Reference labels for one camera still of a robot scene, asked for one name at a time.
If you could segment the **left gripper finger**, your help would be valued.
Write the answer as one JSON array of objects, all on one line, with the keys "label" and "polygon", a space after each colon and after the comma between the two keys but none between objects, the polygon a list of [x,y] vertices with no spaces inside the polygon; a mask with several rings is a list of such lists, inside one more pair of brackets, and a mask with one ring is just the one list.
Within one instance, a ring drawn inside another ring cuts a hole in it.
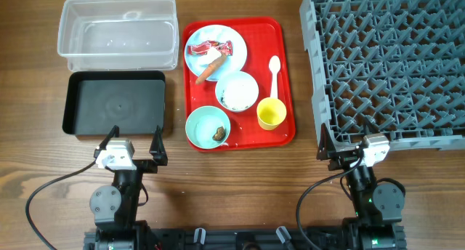
[{"label": "left gripper finger", "polygon": [[107,144],[113,137],[119,137],[119,127],[117,125],[113,126],[105,139],[95,148],[94,158],[97,158],[102,151],[106,150]]},{"label": "left gripper finger", "polygon": [[149,154],[157,165],[166,166],[168,164],[168,156],[163,145],[163,131],[160,126],[157,126],[154,132]]}]

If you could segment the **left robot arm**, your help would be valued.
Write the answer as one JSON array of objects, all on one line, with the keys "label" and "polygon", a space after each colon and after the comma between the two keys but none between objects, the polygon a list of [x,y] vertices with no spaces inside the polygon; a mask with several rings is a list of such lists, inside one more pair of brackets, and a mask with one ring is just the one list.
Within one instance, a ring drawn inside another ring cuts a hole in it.
[{"label": "left robot arm", "polygon": [[134,159],[134,146],[128,138],[119,136],[114,126],[95,148],[95,163],[100,169],[114,173],[111,185],[97,188],[89,206],[94,215],[96,232],[84,238],[84,249],[162,249],[162,243],[147,222],[137,221],[140,192],[144,174],[155,174],[159,166],[168,163],[162,141],[162,129],[157,127],[150,145],[149,159]]}]

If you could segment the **light blue rice bowl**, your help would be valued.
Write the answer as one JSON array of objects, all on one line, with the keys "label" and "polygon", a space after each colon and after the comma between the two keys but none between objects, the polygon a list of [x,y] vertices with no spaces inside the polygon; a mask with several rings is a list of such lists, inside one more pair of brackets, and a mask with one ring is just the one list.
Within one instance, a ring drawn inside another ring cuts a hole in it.
[{"label": "light blue rice bowl", "polygon": [[[225,87],[226,87],[227,83],[230,83],[231,81],[244,81],[244,82],[247,82],[250,85],[254,86],[254,90],[255,90],[254,99],[246,109],[243,109],[243,110],[231,110],[231,109],[229,109],[228,107],[226,107],[223,104],[223,102],[222,102],[223,91],[225,90]],[[255,80],[255,78],[253,76],[251,76],[248,73],[243,72],[243,71],[237,71],[237,72],[229,73],[226,76],[221,77],[220,80],[218,80],[218,82],[217,82],[217,84],[215,86],[215,95],[216,95],[216,98],[217,98],[220,105],[222,105],[224,108],[228,109],[229,111],[239,113],[239,112],[243,112],[243,111],[251,108],[252,105],[257,101],[258,96],[259,96],[259,86],[258,86],[258,83],[256,82],[256,80]]]}]

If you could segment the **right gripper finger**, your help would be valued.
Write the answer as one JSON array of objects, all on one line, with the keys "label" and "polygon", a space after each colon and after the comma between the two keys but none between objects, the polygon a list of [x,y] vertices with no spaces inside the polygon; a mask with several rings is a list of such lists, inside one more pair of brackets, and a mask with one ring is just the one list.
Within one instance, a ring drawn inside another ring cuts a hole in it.
[{"label": "right gripper finger", "polygon": [[320,129],[320,141],[318,145],[317,159],[320,161],[330,160],[335,157],[336,148],[331,139],[327,126],[322,123]]},{"label": "right gripper finger", "polygon": [[365,136],[379,133],[378,129],[371,123],[369,117],[363,118],[363,133]]}]

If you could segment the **red snack wrapper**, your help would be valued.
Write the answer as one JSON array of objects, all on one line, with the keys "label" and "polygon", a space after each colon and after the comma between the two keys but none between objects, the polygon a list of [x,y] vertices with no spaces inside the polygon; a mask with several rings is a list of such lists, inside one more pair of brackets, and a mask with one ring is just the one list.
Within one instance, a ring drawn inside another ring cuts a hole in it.
[{"label": "red snack wrapper", "polygon": [[207,40],[202,42],[201,44],[189,45],[187,47],[187,53],[189,55],[202,56],[206,55],[211,48],[215,48],[216,50],[218,50],[221,53],[224,53],[227,56],[233,54],[233,44],[231,41],[219,42],[213,40]]}]

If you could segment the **orange carrot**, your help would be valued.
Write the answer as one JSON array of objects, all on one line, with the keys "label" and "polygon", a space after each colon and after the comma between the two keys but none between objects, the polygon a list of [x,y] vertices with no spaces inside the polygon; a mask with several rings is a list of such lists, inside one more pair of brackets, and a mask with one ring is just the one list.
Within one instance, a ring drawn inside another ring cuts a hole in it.
[{"label": "orange carrot", "polygon": [[195,84],[199,85],[202,84],[209,76],[211,76],[216,70],[218,70],[223,63],[226,61],[227,55],[221,54],[220,57],[212,61],[206,69],[200,74],[200,76],[196,79]]}]

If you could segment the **white tissue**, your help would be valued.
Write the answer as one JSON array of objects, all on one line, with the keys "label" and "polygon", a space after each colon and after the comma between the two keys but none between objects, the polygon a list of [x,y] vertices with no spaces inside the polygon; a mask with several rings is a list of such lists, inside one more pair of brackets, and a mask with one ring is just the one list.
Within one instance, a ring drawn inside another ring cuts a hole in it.
[{"label": "white tissue", "polygon": [[219,50],[217,50],[215,47],[212,47],[207,51],[206,55],[204,56],[203,64],[209,65],[221,56],[222,56],[222,53]]}]

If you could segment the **white rice pile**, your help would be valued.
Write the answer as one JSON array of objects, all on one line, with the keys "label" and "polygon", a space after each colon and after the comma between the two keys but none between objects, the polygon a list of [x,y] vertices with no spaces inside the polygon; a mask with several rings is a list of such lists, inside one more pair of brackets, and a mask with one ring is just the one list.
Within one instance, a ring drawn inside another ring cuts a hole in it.
[{"label": "white rice pile", "polygon": [[222,102],[231,110],[243,110],[253,101],[254,95],[253,85],[244,81],[231,81],[223,91]]}]

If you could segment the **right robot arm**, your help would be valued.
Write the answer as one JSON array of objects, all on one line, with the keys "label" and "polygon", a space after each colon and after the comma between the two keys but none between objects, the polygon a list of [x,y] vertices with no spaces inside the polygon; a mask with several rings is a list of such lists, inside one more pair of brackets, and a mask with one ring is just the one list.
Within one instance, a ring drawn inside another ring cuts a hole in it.
[{"label": "right robot arm", "polygon": [[390,178],[375,177],[373,166],[389,152],[389,140],[365,121],[365,136],[354,148],[337,149],[325,124],[321,125],[317,159],[328,160],[330,171],[341,170],[355,210],[340,226],[308,228],[321,249],[405,249],[402,220],[405,187]]}]

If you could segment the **yellow plastic cup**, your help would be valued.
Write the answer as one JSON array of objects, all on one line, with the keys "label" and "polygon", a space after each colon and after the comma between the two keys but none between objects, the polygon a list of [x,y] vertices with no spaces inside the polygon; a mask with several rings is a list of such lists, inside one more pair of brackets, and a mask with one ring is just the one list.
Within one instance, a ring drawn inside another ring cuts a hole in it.
[{"label": "yellow plastic cup", "polygon": [[287,108],[278,98],[267,97],[257,105],[256,114],[260,127],[270,131],[284,122]]}]

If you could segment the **brown food scrap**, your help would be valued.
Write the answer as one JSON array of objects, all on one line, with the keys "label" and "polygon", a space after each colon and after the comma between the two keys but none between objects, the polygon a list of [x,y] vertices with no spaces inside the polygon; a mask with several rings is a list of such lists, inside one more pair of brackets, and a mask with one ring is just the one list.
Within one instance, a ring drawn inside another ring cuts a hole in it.
[{"label": "brown food scrap", "polygon": [[226,136],[226,130],[223,126],[221,126],[216,130],[212,139],[215,141],[222,141],[225,138],[225,136]]}]

